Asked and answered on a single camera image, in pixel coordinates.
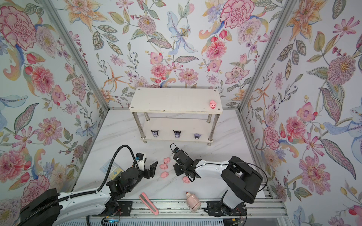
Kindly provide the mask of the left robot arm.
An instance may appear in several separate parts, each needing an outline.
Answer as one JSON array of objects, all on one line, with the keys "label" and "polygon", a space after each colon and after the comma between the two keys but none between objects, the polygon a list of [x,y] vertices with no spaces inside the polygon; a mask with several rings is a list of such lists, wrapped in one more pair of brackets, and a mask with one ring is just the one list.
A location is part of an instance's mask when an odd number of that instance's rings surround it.
[{"label": "left robot arm", "polygon": [[145,168],[146,156],[131,154],[133,164],[108,180],[111,168],[99,187],[79,192],[59,193],[49,189],[21,209],[21,226],[57,226],[87,217],[109,216],[119,210],[118,201],[130,193],[143,179],[154,177],[158,163]]}]

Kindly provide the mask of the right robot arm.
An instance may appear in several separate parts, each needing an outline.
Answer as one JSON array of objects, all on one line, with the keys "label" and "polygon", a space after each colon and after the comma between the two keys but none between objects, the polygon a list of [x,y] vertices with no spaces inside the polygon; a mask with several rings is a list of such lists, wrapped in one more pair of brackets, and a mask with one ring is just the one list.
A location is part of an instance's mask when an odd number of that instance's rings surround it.
[{"label": "right robot arm", "polygon": [[173,166],[177,176],[185,175],[191,182],[201,178],[221,179],[228,186],[219,202],[209,201],[207,212],[210,216],[234,216],[245,207],[245,203],[253,204],[256,195],[264,189],[264,177],[254,169],[256,165],[246,163],[233,156],[228,161],[210,162],[202,159],[192,160],[188,154],[179,149],[173,150]]}]

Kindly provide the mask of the small pink toy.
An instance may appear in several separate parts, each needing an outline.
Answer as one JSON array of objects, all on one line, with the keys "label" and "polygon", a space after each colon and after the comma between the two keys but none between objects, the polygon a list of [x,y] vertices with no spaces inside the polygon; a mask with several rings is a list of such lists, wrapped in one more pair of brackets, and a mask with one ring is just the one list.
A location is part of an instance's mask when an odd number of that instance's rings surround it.
[{"label": "small pink toy", "polygon": [[160,177],[163,179],[167,178],[168,176],[169,176],[169,173],[167,171],[162,172],[160,175]]}]

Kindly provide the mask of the pink toy cluster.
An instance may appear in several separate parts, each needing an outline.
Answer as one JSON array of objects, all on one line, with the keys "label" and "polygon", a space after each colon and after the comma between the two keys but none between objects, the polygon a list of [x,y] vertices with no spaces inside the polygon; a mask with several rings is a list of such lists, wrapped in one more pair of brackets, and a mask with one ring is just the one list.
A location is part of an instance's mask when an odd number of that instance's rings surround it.
[{"label": "pink toy cluster", "polygon": [[171,161],[171,159],[169,157],[165,158],[164,163],[160,165],[160,168],[162,170],[168,169],[168,164],[169,164],[170,161]]}]

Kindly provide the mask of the Kuromi figure black purple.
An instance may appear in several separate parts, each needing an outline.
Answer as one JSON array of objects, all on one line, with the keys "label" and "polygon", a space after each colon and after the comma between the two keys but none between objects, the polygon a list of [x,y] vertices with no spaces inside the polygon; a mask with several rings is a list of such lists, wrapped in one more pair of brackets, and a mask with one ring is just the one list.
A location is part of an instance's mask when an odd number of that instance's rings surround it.
[{"label": "Kuromi figure black purple", "polygon": [[153,137],[158,137],[159,136],[159,130],[151,130],[152,136]]}]

